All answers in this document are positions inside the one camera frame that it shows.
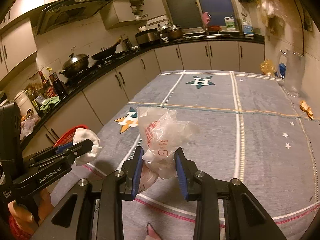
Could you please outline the person left hand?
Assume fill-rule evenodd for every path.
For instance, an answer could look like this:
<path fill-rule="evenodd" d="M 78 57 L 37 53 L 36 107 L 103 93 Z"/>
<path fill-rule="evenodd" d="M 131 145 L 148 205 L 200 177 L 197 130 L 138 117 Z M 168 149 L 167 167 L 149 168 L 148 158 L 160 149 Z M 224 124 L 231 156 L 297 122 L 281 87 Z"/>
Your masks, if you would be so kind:
<path fill-rule="evenodd" d="M 16 201 L 8 204 L 10 211 L 9 226 L 15 239 L 30 239 L 39 225 L 53 211 L 54 206 L 51 203 L 51 197 L 47 189 L 40 192 L 40 204 L 38 209 L 39 222 L 35 222 L 33 214 L 18 205 Z"/>

